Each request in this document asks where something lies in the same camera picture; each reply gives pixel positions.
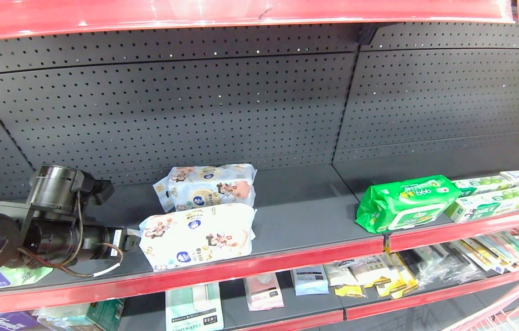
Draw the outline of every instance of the green wet wipes pack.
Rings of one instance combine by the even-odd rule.
[[[37,281],[47,276],[53,269],[52,268],[0,268],[0,289],[5,287],[14,287],[20,285],[35,284]]]
[[[444,176],[429,176],[368,187],[356,223],[371,233],[413,228],[435,220],[461,191]]]

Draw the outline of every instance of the green box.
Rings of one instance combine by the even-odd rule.
[[[459,198],[445,213],[457,223],[519,210],[519,187]]]
[[[82,304],[74,314],[40,316],[37,322],[53,331],[117,331],[124,302],[125,299],[111,299]]]
[[[506,190],[511,188],[515,183],[512,180],[497,175],[454,180],[453,184],[462,192],[461,197],[468,197],[470,195]]]
[[[413,228],[435,220],[460,194],[441,175],[370,186],[355,222],[371,233]]]

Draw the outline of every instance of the cartoon print packaging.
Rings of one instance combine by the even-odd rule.
[[[165,212],[173,207],[180,211],[225,203],[253,207],[256,172],[251,164],[174,167],[153,187]]]
[[[254,216],[243,203],[149,216],[139,225],[139,247],[154,271],[246,256]]]

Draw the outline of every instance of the pink package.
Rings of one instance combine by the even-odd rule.
[[[243,279],[247,307],[251,312],[284,306],[282,291],[276,273],[262,274]]]

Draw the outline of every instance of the shelf bracket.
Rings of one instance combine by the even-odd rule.
[[[389,25],[394,25],[395,22],[389,23],[365,23],[362,25],[360,29],[360,37],[358,38],[358,45],[367,46],[371,44],[376,32],[379,28],[387,27]]]

